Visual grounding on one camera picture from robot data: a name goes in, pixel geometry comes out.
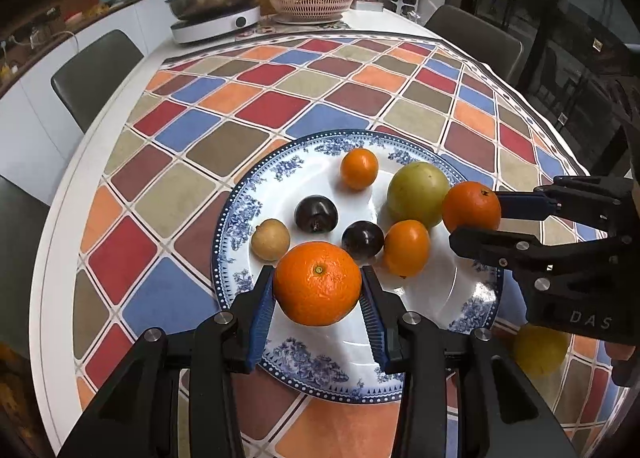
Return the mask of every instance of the kitchen counter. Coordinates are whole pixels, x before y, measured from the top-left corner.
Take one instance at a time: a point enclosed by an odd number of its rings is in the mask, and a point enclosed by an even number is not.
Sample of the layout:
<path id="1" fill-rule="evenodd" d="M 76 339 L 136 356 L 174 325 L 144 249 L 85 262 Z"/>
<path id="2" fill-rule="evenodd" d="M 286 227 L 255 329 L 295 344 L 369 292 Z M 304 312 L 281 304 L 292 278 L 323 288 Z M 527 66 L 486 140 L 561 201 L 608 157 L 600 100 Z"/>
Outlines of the kitchen counter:
<path id="1" fill-rule="evenodd" d="M 118 12 L 120 10 L 123 10 L 124 8 L 127 8 L 128 6 L 134 5 L 135 3 L 139 3 L 140 1 L 143 1 L 143 0 L 126 1 L 124 4 L 119 5 L 116 8 L 112 8 L 112 9 L 108 10 L 107 12 L 105 12 L 103 14 L 100 14 L 98 16 L 93 16 L 92 18 L 85 18 L 81 22 L 79 22 L 78 24 L 76 24 L 74 26 L 71 26 L 71 27 L 68 27 L 66 30 L 68 32 L 71 32 L 72 34 L 78 34 L 82 30 L 84 30 L 85 28 L 91 26 L 92 24 L 95 24 L 96 22 L 100 21 L 101 19 L 104 19 L 104 18 L 106 18 L 108 16 L 112 16 L 114 13 L 116 13 L 116 12 Z M 36 50 L 33 53 L 33 55 L 31 55 L 28 58 L 26 63 L 24 63 L 22 66 L 20 66 L 18 71 L 14 74 L 14 76 L 11 79 L 9 79 L 4 84 L 0 84 L 0 98 L 2 98 L 2 96 L 9 90 L 9 88 L 11 88 L 12 85 L 14 85 L 16 83 L 16 81 L 18 81 L 20 79 L 20 77 L 22 77 L 25 73 L 27 73 L 44 56 L 46 56 L 52 50 L 54 50 L 59 45 L 63 44 L 65 41 L 68 41 L 68 40 L 71 40 L 71 41 L 74 40 L 72 35 L 71 34 L 64 34 L 64 33 L 60 32 L 60 33 L 56 34 L 56 36 L 53 37 L 46 45 L 41 47 L 39 50 Z"/>

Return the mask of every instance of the olive tile pattern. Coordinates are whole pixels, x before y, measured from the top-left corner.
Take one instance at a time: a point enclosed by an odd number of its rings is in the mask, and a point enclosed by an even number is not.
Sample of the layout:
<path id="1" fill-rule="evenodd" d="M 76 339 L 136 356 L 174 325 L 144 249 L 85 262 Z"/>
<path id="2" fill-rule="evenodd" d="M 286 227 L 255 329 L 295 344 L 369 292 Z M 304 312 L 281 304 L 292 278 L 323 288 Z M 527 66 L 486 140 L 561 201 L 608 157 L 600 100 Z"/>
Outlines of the olive tile pattern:
<path id="1" fill-rule="evenodd" d="M 306 134 L 370 129 L 436 152 L 469 180 L 530 191 L 577 167 L 540 123 L 486 69 L 425 38 L 267 35 L 168 60 L 114 145 L 79 247 L 73 349 L 83 409 L 145 327 L 188 329 L 218 310 L 209 275 L 214 228 L 231 189 L 261 157 Z M 500 229 L 546 244 L 598 236 L 554 218 L 504 220 Z M 524 322 L 519 287 L 507 277 L 494 333 L 509 348 Z M 179 399 L 182 458 L 188 378 Z M 574 338 L 563 366 L 534 384 L 583 454 L 606 433 L 620 399 L 602 345 L 585 338 Z M 262 370 L 235 377 L 234 387 L 251 456 L 386 458 L 391 450 L 397 403 L 327 403 Z M 452 382 L 447 391 L 453 457 Z"/>

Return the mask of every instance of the orange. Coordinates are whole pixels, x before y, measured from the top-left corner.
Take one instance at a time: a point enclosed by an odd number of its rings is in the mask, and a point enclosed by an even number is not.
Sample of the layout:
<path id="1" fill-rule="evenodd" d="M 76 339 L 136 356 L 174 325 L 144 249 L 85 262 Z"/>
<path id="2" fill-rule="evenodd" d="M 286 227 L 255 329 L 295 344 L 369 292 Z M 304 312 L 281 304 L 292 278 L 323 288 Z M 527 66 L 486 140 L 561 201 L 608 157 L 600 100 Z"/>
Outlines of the orange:
<path id="1" fill-rule="evenodd" d="M 442 202 L 442 220 L 449 232 L 460 226 L 495 229 L 500 226 L 500 200 L 487 186 L 479 182 L 456 184 Z"/>
<path id="2" fill-rule="evenodd" d="M 394 224 L 386 234 L 383 260 L 392 274 L 408 278 L 422 270 L 430 249 L 426 227 L 417 220 L 404 220 Z"/>
<path id="3" fill-rule="evenodd" d="M 362 191 L 378 176 L 378 159 L 369 149 L 351 149 L 340 164 L 340 175 L 347 186 Z"/>
<path id="4" fill-rule="evenodd" d="M 353 309 L 361 284 L 360 269 L 347 252 L 327 242 L 306 242 L 281 258 L 273 295 L 293 322 L 328 326 Z"/>

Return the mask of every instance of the blue and white porcelain plate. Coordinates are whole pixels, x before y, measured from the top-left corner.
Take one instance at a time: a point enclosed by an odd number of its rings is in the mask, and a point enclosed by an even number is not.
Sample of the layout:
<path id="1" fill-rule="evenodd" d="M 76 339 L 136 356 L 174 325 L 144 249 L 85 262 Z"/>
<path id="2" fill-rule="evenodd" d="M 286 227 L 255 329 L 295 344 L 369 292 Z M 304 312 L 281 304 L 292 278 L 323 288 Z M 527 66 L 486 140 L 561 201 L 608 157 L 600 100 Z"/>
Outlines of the blue and white porcelain plate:
<path id="1" fill-rule="evenodd" d="M 380 171 L 374 184 L 361 192 L 340 180 L 340 162 L 353 148 L 376 154 Z M 388 230 L 386 189 L 398 169 L 421 160 L 438 167 L 451 185 L 464 177 L 445 160 L 402 138 L 376 131 L 325 131 L 300 138 L 268 154 L 236 185 L 220 215 L 212 251 L 212 282 L 223 309 L 235 296 L 250 290 L 264 262 L 250 249 L 256 226 L 267 218 L 282 221 L 291 246 L 311 240 L 340 245 L 347 226 L 358 220 Z M 295 225 L 293 212 L 304 197 L 320 194 L 338 209 L 338 226 L 327 234 L 306 234 Z M 449 248 L 442 223 L 431 229 L 431 255 L 422 272 L 401 279 L 376 260 L 380 283 L 396 292 L 408 310 L 417 311 L 440 327 L 469 333 L 491 327 L 502 291 L 502 271 L 459 258 Z M 260 362 L 268 373 L 304 393 L 348 403 L 398 400 L 402 375 L 385 375 L 373 360 L 360 305 L 332 326 L 307 327 L 290 321 L 276 305 L 267 345 Z"/>

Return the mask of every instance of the metal screw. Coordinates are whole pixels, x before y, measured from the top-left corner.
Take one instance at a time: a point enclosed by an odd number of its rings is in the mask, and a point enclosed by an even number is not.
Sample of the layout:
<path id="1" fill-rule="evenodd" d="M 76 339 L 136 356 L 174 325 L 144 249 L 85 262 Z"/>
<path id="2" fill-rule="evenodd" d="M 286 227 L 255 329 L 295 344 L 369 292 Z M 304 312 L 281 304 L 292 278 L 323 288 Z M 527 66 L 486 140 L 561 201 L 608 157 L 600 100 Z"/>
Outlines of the metal screw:
<path id="1" fill-rule="evenodd" d="M 486 328 L 476 328 L 474 330 L 474 336 L 481 341 L 488 341 L 491 338 L 491 332 Z"/>
<path id="2" fill-rule="evenodd" d="M 407 324 L 418 324 L 422 316 L 417 312 L 405 312 L 402 314 L 402 320 Z"/>
<path id="3" fill-rule="evenodd" d="M 539 290 L 540 292 L 544 292 L 545 290 L 549 290 L 549 287 L 551 286 L 551 281 L 549 281 L 547 278 L 537 278 L 536 281 L 533 283 L 533 286 L 536 287 L 536 290 Z"/>
<path id="4" fill-rule="evenodd" d="M 145 341 L 150 343 L 156 342 L 160 337 L 162 337 L 162 332 L 158 328 L 150 328 L 145 332 Z"/>
<path id="5" fill-rule="evenodd" d="M 222 312 L 218 312 L 213 316 L 213 320 L 216 324 L 229 324 L 234 319 L 234 315 L 227 311 L 223 310 Z"/>

